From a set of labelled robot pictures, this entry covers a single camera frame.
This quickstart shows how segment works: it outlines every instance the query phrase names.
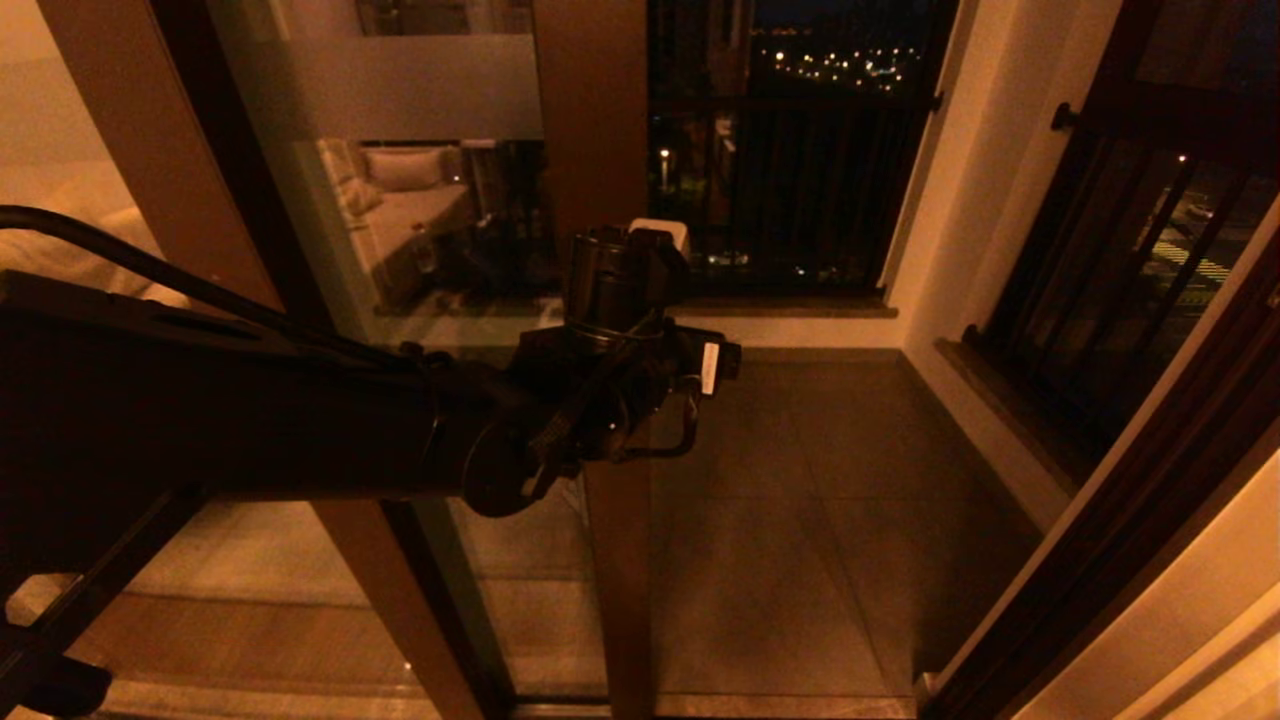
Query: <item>door frame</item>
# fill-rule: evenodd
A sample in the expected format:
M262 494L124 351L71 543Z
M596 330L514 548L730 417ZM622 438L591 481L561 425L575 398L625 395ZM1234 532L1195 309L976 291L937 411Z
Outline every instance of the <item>door frame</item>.
M170 51L178 44L166 42L155 12L163 5L169 13L207 17L204 4L38 4L102 142L165 256L228 290L333 331L283 202L278 195L262 192L275 186L269 182L252 128L243 124L247 115L237 122L229 114L225 132L207 132L209 123L201 123L197 111L200 100L184 85L183 55ZM216 42L211 24L207 31L192 37ZM227 88L218 82L209 87ZM238 165L227 167L228 156ZM260 173L268 173L268 182L253 186L262 182ZM247 188L255 191L244 192ZM196 309L212 311L198 304ZM415 533L412 525L394 521L402 503L311 505L440 715L451 720L504 719L507 708L476 676L474 651L456 642L462 634L456 612L433 605L439 593L426 582L422 553L415 552L426 539L420 527Z
M187 3L204 8L198 0ZM609 47L626 51L634 50L635 37L639 36L643 58L644 5L639 0L617 4L617 8L614 4L588 5L588 0L576 0L571 5L577 4L581 4L579 9L582 12L573 19L573 8L566 8L563 22L572 20L581 27L586 22L584 14L588 9L600 12L602 8L609 8L618 13L614 22L627 23L631 17L627 13L639 12L639 24L621 26L627 31L627 44L622 47L618 46L618 37L609 37L608 33L579 33L572 37L579 41L595 38L602 46L607 38ZM307 306L308 301L303 296L310 291L305 290L305 282L296 284L280 279L311 277L301 254L273 255L271 250L262 250L264 245L279 250L276 243L296 242L296 236L289 234L292 225L287 222L260 224L261 219L251 220L247 217L270 211L275 214L273 223L287 220L283 204L275 206L264 202L257 210L242 205L243 188L271 186L265 163L256 169L250 168L252 172L244 170L247 184L238 186L242 188L238 192L232 187L232 178L237 173L219 163L232 152L232 147L256 152L260 149L250 133L237 136L236 145L219 146L215 151L214 142L201 127L193 109L197 102L191 97L191 88L183 85L183 73L178 67L179 63L189 61L189 58L180 60L182 53L174 55L170 51L172 45L165 42L165 32L156 20L152 5L148 0L122 0L110 4L110 8L87 0L41 0L41 9L90 113L138 206L148 223L152 223L161 249L188 269L216 277L228 287L251 297L276 307L306 313L294 310ZM535 3L535 32L539 41L556 37L557 12L552 8L550 1ZM120 58L129 58L131 61L122 63ZM575 65L572 58L556 63L550 61L550 56L540 56L540 82L544 88L559 87L552 94L556 97L559 97L559 92L586 92L586 83L573 85L571 78L575 70L581 70L581 65ZM639 73L643 81L643 63ZM605 79L612 77L608 73L600 74ZM630 105L602 110L616 111L617 115L611 117L622 123L626 142L618 141L617 135L611 135L608 145L614 152L623 155L611 155L609 147L596 147L591 152L567 147L603 135L575 135L557 126L558 122L572 119L579 123L576 127L602 127L581 113L573 118L561 117L572 115L570 110L576 102L570 101L572 95L564 96L566 101L558 105L559 110L554 109L556 104L550 109L544 108L548 151L554 154L553 161L554 156L566 158L568 165L563 172L573 173L572 179L557 181L557 176L552 179L553 187L558 183L553 192L558 199L556 213L561 224L557 227L562 231L571 223L572 227L579 227L584 222L602 222L589 214L591 208L600 208L593 205L596 193L603 193L611 202L599 210L602 214L608 211L603 220L616 222L618 214L644 213L646 94L643 82L639 92L636 86L625 85L625 79L609 82L622 86L620 96L640 99L639 113ZM559 137L557 142L563 150L556 150L554 137ZM636 152L640 161L631 165ZM593 184L593 181L602 177L600 167L609 168L609 176L634 173L632 178L639 177L639 183L635 183L639 190L627 190L630 184L613 190L604 187L604 183ZM174 178L182 178L182 183L175 183ZM289 232L268 233L262 229L268 227ZM221 241L216 252L201 243L202 238L212 233ZM1280 389L1265 397L1263 393L1253 392L1242 395L1244 389L1256 389L1257 383L1251 384L1248 380L1268 368L1266 351L1274 351L1270 355L1272 365L1274 359L1280 357L1280 334L1276 331L1280 313L1265 305L1280 272L1277 254L1280 237L1270 241L1263 258L1210 331L1210 340L1192 359L1100 491L1082 506L1080 514L1050 550L1044 561L1032 571L1027 584L1014 594L1010 605L925 706L925 716L996 716L1029 700L1078 655L1087 638L1094 637L1110 618L1123 610L1125 600L1137 594L1139 585L1144 587L1143 582L1149 583L1153 574L1151 568L1169 555L1170 543L1181 537L1179 530L1185 532L1188 523L1203 519L1230 497L1231 488L1222 484L1228 473L1225 468L1233 464L1233 457L1238 460L1243 456L1261 436L1265 425L1258 428L1258 423L1266 415L1265 410L1268 410L1265 404L1280 402ZM274 260L268 261L265 256L273 256ZM311 307L310 313L316 315L308 319L325 324L316 306ZM1222 378L1228 379L1225 387L1220 387ZM1267 392L1276 389L1267 387ZM637 488L648 487L648 471L641 470L641 465L634 468L636 477L625 492L636 493ZM599 495L591 498L591 488L611 492L611 483L596 483L595 479L589 483L589 502L598 507L604 498ZM449 633L442 629L440 612L429 601L431 588L422 587L424 578L413 570L413 562L421 556L413 557L406 550L404 528L393 528L385 509L376 505L352 503L346 509L317 510L442 715L451 719L492 720L509 711L511 707L502 698L495 698L492 689L468 679L471 670L467 650L452 646ZM634 510L632 518L644 515ZM648 552L634 552L641 544L648 550L648 532L645 516L643 523L618 527L616 533L609 533L613 539L608 541L632 551L632 559L618 579L631 583L631 587L611 585L614 589L608 592L621 593L616 596L621 602L602 603L602 610L607 614L604 626L607 655L611 659L611 697L618 703L614 707L616 715L625 717L643 719L653 712L652 650L645 642L648 638L641 641L636 635L636 628L649 626ZM388 556L396 561L388 562ZM406 592L394 592L397 587ZM602 597L608 592L600 588ZM645 596L644 601L639 601L641 594ZM1062 598L1064 602L1048 602L1050 597ZM614 635L616 639L631 639L618 641L611 652L612 632L627 633ZM625 650L634 650L639 655L632 657L631 669L623 674L616 657ZM982 715L987 710L993 712Z

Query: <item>window sill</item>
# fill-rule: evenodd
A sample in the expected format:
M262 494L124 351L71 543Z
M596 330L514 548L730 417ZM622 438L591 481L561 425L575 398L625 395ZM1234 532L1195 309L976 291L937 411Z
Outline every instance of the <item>window sill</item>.
M1097 462L1056 429L1044 413L992 368L973 346L940 338L934 347L1048 470L1062 491L1074 496L1088 480Z
M699 297L671 307L672 318L893 319L879 297Z

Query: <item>white label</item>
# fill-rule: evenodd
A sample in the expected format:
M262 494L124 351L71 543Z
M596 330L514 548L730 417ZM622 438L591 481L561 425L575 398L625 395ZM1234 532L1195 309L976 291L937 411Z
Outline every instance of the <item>white label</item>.
M716 365L719 363L719 343L703 346L703 395L716 392Z

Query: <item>glass door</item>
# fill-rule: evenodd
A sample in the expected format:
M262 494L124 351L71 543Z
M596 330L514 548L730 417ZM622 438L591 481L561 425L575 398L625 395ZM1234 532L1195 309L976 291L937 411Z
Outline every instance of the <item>glass door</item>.
M183 18L155 9L180 63ZM278 193L306 259L294 272L340 332L504 366L521 332L559 324L530 3L206 9L274 181L256 192ZM227 97L184 82L216 145ZM500 520L461 500L407 507L428 550L417 571L477 693L508 708L607 702L581 483Z

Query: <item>window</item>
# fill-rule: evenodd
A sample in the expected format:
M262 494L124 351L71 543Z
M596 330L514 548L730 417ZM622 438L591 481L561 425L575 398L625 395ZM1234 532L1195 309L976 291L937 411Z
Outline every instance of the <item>window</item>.
M955 3L652 0L650 214L699 290L873 293Z
M979 347L1096 457L1275 202L1276 3L1129 3Z

